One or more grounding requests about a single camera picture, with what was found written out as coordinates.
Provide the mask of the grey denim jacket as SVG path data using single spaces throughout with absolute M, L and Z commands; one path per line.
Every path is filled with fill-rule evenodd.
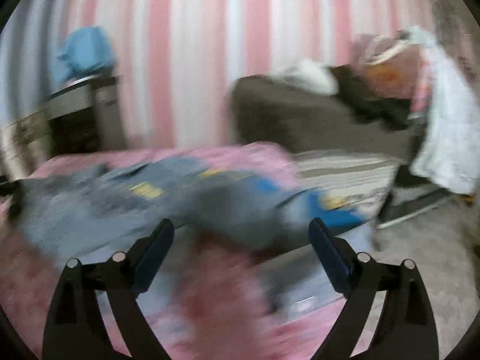
M 73 257 L 101 262 L 150 235 L 163 219 L 172 221 L 172 252 L 139 298 L 142 310 L 152 313 L 173 303 L 200 235 L 270 256 L 305 246 L 314 218 L 334 234 L 363 224 L 356 211 L 326 209 L 321 199 L 315 190 L 281 187 L 254 172 L 215 170 L 196 158 L 173 157 L 22 180 L 10 218 L 56 266 Z

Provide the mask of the pink floral bed sheet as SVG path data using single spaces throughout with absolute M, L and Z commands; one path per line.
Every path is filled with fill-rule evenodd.
M 1 220 L 1 306 L 41 357 L 59 270 Z M 307 359 L 343 307 L 312 247 L 255 262 L 187 228 L 138 304 L 174 359 Z

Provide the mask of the striped mattress side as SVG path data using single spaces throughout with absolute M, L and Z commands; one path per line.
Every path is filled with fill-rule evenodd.
M 400 163 L 379 154 L 316 150 L 295 155 L 302 186 L 318 189 L 330 210 L 354 209 L 370 220 L 386 201 Z

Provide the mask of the white hanging cloth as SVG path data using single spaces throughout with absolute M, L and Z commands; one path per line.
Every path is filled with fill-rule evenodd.
M 433 34 L 407 29 L 425 51 L 432 75 L 427 129 L 410 172 L 454 194 L 472 194 L 479 181 L 479 101 L 453 58 Z

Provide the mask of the grey water dispenser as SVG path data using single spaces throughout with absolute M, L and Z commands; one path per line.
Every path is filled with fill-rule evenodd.
M 127 148 L 115 76 L 87 76 L 50 95 L 46 117 L 56 155 Z

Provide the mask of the black garment on sofa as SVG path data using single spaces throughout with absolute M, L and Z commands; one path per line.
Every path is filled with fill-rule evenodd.
M 338 98 L 352 110 L 359 122 L 369 124 L 381 120 L 392 131 L 408 128 L 409 99 L 377 96 L 360 77 L 354 75 L 349 65 L 329 70 L 337 80 Z

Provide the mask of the brown sofa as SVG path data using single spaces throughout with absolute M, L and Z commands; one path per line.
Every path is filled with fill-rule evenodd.
M 425 126 L 409 120 L 392 131 L 381 120 L 359 122 L 338 96 L 326 97 L 274 82 L 266 76 L 242 77 L 231 94 L 233 118 L 242 143 L 271 141 L 297 154 L 343 150 L 380 154 L 408 163 Z

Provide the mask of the pink orange bag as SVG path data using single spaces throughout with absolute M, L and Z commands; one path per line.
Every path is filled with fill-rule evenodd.
M 351 66 L 378 97 L 408 100 L 412 116 L 426 112 L 431 67 L 424 48 L 409 37 L 361 34 L 352 44 Z

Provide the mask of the white garment on sofa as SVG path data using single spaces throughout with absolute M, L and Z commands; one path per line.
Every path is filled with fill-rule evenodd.
M 277 83 L 321 96 L 339 93 L 338 81 L 329 69 L 319 61 L 303 58 L 294 65 L 277 69 L 269 74 Z

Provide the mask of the blue cloth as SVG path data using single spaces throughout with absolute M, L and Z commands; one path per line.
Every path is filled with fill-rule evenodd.
M 69 34 L 55 53 L 53 76 L 58 85 L 95 74 L 111 72 L 116 58 L 101 27 L 80 28 Z

